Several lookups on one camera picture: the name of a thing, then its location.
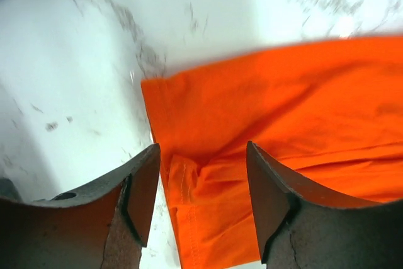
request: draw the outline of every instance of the white marble surface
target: white marble surface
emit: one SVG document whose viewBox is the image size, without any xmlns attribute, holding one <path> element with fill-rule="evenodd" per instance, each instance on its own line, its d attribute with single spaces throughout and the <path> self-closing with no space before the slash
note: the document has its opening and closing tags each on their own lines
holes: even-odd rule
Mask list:
<svg viewBox="0 0 403 269">
<path fill-rule="evenodd" d="M 0 0 L 0 175 L 35 200 L 127 161 L 151 143 L 143 77 L 402 29 L 402 0 Z M 161 183 L 140 267 L 179 268 Z"/>
</svg>

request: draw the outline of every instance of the metal clamp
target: metal clamp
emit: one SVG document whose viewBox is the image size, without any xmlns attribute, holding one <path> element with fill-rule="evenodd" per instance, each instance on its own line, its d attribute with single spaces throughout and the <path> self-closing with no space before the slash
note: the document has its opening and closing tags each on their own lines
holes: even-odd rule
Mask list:
<svg viewBox="0 0 403 269">
<path fill-rule="evenodd" d="M 252 142 L 247 177 L 267 268 L 402 268 L 403 200 L 380 204 L 336 192 Z"/>
<path fill-rule="evenodd" d="M 0 198 L 0 268 L 138 268 L 156 197 L 160 148 L 51 201 Z"/>
</svg>

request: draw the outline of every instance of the metal tool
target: metal tool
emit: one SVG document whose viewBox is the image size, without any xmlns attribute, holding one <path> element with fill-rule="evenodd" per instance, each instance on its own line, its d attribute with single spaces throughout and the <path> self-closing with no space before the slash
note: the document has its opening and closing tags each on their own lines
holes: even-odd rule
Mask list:
<svg viewBox="0 0 403 269">
<path fill-rule="evenodd" d="M 160 149 L 53 200 L 0 198 L 0 268 L 138 268 L 157 191 Z"/>
<path fill-rule="evenodd" d="M 403 268 L 403 200 L 380 204 L 336 192 L 252 142 L 247 177 L 267 268 Z"/>
</svg>

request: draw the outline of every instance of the orange cloth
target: orange cloth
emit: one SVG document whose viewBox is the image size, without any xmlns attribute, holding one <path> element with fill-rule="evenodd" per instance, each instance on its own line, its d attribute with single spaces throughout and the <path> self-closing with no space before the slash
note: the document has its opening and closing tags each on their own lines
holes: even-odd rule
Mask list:
<svg viewBox="0 0 403 269">
<path fill-rule="evenodd" d="M 184 269 L 259 259 L 248 140 L 335 190 L 403 197 L 403 37 L 266 50 L 142 89 Z"/>
</svg>

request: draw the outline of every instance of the stitching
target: stitching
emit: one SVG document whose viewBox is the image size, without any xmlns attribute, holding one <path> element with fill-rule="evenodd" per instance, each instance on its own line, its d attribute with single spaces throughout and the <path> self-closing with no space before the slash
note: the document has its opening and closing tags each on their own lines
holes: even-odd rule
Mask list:
<svg viewBox="0 0 403 269">
<path fill-rule="evenodd" d="M 197 221 L 196 221 L 196 207 L 193 206 L 193 217 L 195 219 L 195 232 L 196 232 L 196 249 L 197 249 L 197 260 L 198 260 L 198 266 L 200 267 L 200 251 L 199 251 L 199 245 L 198 245 L 198 232 L 197 232 Z"/>
<path fill-rule="evenodd" d="M 193 249 L 193 239 L 191 237 L 192 234 L 192 228 L 191 228 L 191 219 L 190 219 L 190 209 L 188 209 L 188 219 L 189 219 L 189 226 L 190 226 L 190 230 L 189 230 L 189 235 L 190 235 L 190 252 L 191 252 L 191 259 L 193 261 L 193 268 L 196 268 L 196 263 L 195 263 L 195 254 L 194 254 L 194 249 Z"/>
<path fill-rule="evenodd" d="M 186 171 L 186 164 L 183 165 L 183 176 L 182 176 L 182 182 L 181 182 L 181 201 L 183 205 L 183 181 L 184 181 L 184 172 Z"/>
</svg>

